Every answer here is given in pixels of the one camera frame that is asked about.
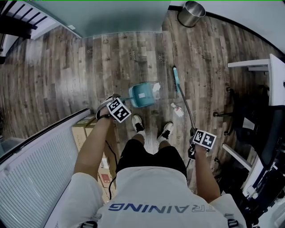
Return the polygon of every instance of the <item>white radiator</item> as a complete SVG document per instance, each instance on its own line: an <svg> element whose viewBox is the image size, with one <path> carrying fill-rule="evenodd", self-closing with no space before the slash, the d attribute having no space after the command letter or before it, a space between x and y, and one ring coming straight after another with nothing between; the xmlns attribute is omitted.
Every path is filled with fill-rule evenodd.
<svg viewBox="0 0 285 228"><path fill-rule="evenodd" d="M77 158L71 126L89 113L60 123L0 165L0 219L7 228L45 226Z"/></svg>

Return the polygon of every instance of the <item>black office chair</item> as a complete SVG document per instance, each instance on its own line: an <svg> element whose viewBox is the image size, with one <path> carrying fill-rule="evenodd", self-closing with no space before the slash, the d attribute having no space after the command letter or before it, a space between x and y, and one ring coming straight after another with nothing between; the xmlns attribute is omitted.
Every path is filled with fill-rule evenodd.
<svg viewBox="0 0 285 228"><path fill-rule="evenodd" d="M267 89L259 97L246 95L239 98L233 89L227 88L234 100L232 113L218 114L215 117L232 116L232 124L225 135L236 131L237 139L251 145L258 154L264 170L268 170L278 154L280 139L285 132L285 106L268 106ZM247 121L252 127L245 127Z"/></svg>

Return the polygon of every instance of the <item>wooden floor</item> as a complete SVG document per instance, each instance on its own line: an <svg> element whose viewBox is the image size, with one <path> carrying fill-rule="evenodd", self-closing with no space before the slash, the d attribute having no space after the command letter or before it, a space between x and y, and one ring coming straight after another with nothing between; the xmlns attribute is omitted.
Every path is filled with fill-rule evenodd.
<svg viewBox="0 0 285 228"><path fill-rule="evenodd" d="M135 109L147 131L146 149L158 149L156 137L163 125L175 125L170 142L187 163L190 119L180 94L175 91L172 67L178 69L182 90L193 111L197 128L217 135L209 155L226 159L222 143L234 146L234 136L225 138L227 118L214 118L214 111L230 109L226 87L241 94L266 84L263 74L228 69L227 63L277 54L256 36L211 17L194 28L181 26L177 12L168 11L161 33L120 33L78 39L58 27L36 41L26 40L0 67L0 108L5 120L4 137L27 138L82 108L93 110L112 93L128 96L132 85L159 82L160 99L150 107ZM178 118L170 104L183 108ZM119 149L134 135L131 118L116 124ZM195 190L195 163L188 169L189 187Z"/></svg>

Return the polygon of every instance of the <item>mop handle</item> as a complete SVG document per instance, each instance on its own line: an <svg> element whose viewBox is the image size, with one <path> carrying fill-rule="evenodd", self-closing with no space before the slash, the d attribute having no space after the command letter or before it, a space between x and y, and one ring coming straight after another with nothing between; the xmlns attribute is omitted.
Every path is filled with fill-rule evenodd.
<svg viewBox="0 0 285 228"><path fill-rule="evenodd" d="M180 93L181 93L182 98L183 98L183 100L184 100L185 106L186 106L187 111L188 111L188 113L189 113L191 125L192 125L192 127L193 127L194 129L196 129L196 128L195 128L195 124L194 124L193 117L192 117L192 115L191 115L191 111L190 111L190 109L189 109L189 106L188 106L188 103L187 103L186 98L185 98L185 96L184 96L184 93L182 92L182 89L181 89L181 87L180 87L180 84L177 84L177 86L178 86L178 88L179 88L179 90L180 90Z"/></svg>

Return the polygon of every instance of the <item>white sneaker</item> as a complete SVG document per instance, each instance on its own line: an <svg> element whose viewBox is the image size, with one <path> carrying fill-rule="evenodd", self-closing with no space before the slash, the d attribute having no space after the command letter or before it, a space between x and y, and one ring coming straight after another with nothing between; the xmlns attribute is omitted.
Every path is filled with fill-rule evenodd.
<svg viewBox="0 0 285 228"><path fill-rule="evenodd" d="M143 127L142 119L138 115L133 115L132 123L137 134L141 134L143 138L146 138L146 132Z"/></svg>
<svg viewBox="0 0 285 228"><path fill-rule="evenodd" d="M157 142L160 144L162 141L168 141L169 136L173 131L173 123L169 122L164 126L162 134L157 138Z"/></svg>

